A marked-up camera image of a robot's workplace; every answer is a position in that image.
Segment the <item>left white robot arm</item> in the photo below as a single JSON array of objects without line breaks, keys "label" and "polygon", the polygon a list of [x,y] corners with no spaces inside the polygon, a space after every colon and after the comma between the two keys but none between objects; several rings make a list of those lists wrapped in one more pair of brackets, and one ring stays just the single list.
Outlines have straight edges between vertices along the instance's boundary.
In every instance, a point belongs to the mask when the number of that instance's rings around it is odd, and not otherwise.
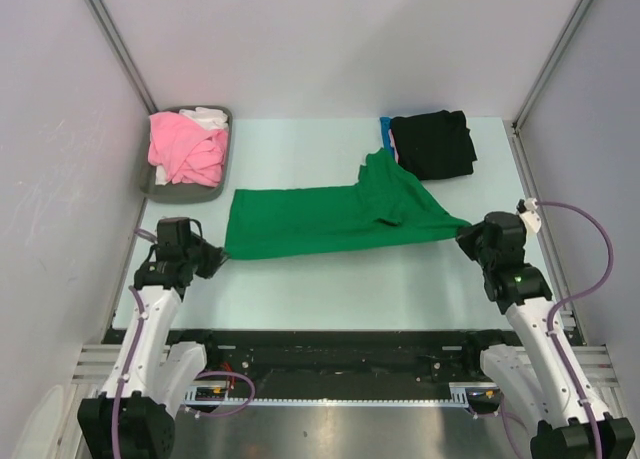
[{"label": "left white robot arm", "polygon": [[81,401],[77,419],[94,458],[167,458],[175,418],[197,377],[214,376],[221,355],[197,341],[166,344],[194,278],[210,279],[225,262],[208,243],[201,223],[162,219],[149,252],[134,274],[133,315],[115,364],[93,398]]}]

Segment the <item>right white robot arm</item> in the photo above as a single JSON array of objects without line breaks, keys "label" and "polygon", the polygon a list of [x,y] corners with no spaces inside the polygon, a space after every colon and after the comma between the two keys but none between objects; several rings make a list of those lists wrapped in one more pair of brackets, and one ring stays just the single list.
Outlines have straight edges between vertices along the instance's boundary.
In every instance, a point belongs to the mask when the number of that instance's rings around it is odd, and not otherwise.
[{"label": "right white robot arm", "polygon": [[541,201],[523,199],[515,212],[491,212],[460,229],[456,242],[483,273],[488,299],[507,319],[529,359],[515,347],[477,345],[461,367],[473,380],[489,377],[530,436],[534,458],[627,458],[636,434],[616,418],[583,371],[558,317],[543,273],[525,260],[528,236],[540,232]]}]

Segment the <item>green t-shirt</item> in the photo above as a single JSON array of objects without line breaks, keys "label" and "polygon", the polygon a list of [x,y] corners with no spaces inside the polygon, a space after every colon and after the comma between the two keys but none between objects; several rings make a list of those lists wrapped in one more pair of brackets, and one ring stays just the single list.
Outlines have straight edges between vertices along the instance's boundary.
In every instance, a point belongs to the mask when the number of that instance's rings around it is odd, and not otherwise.
[{"label": "green t-shirt", "polygon": [[224,248],[235,260],[349,252],[448,240],[468,225],[381,149],[353,185],[236,190]]}]

